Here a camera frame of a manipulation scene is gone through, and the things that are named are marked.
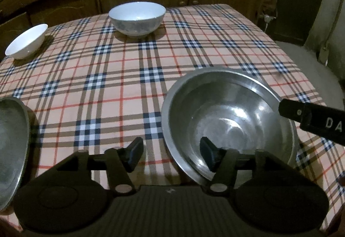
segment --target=round black disc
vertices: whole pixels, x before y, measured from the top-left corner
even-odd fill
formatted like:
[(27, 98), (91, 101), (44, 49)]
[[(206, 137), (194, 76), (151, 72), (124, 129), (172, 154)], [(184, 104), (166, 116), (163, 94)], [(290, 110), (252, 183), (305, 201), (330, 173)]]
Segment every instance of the round black disc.
[(307, 182), (295, 185), (282, 179), (284, 171), (261, 174), (241, 185), (235, 206), (254, 226), (274, 233), (299, 233), (319, 227), (328, 212), (325, 192)]
[(69, 232), (91, 224), (105, 211), (108, 195), (95, 181), (66, 177), (54, 181), (60, 183), (28, 184), (18, 191), (14, 211), (24, 227), (36, 232)]

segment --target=ribbed black surface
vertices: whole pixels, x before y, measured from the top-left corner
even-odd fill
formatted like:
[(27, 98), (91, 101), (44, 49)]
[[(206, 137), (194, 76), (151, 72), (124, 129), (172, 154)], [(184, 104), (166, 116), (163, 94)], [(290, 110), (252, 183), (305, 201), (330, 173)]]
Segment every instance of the ribbed black surface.
[[(27, 236), (44, 236), (26, 231)], [(142, 186), (132, 196), (116, 198), (102, 218), (65, 236), (280, 236), (242, 221), (222, 197), (211, 197), (198, 186)], [(321, 237), (318, 231), (284, 237)]]

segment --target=tablecloth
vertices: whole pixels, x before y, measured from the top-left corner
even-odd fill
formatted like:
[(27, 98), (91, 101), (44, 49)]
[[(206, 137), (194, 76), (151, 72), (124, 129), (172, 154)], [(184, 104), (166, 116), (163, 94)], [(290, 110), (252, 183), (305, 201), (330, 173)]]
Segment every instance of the tablecloth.
[[(35, 57), (1, 62), (0, 97), (15, 96), (29, 108), (32, 177), (77, 150), (99, 154), (141, 136), (146, 151), (130, 174), (134, 184), (179, 184), (185, 176), (164, 144), (160, 109), (179, 77), (215, 65), (259, 76), (281, 97), (324, 104), (275, 42), (228, 5), (170, 8), (139, 40), (116, 31), (107, 14), (51, 27)], [(325, 228), (344, 203), (344, 148), (296, 126), (296, 168), (329, 197)], [(93, 179), (107, 187), (105, 171)], [(4, 218), (18, 225), (14, 213)]]

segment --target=concrete floor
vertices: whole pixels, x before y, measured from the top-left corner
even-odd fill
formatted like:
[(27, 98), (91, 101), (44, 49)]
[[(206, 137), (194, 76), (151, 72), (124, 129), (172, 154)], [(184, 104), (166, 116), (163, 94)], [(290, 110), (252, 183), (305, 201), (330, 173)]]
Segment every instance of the concrete floor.
[(276, 41), (313, 84), (327, 106), (344, 110), (343, 91), (329, 68), (318, 63), (314, 52), (301, 46)]

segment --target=white bowl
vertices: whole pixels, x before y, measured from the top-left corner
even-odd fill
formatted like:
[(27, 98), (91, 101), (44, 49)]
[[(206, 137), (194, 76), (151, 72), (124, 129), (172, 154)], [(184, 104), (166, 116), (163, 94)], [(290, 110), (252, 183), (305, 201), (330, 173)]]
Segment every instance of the white bowl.
[(130, 38), (142, 38), (159, 27), (165, 12), (158, 3), (132, 2), (112, 8), (109, 17), (119, 32)]
[(42, 45), (47, 28), (47, 24), (40, 24), (23, 32), (7, 47), (6, 56), (14, 59), (30, 56)]

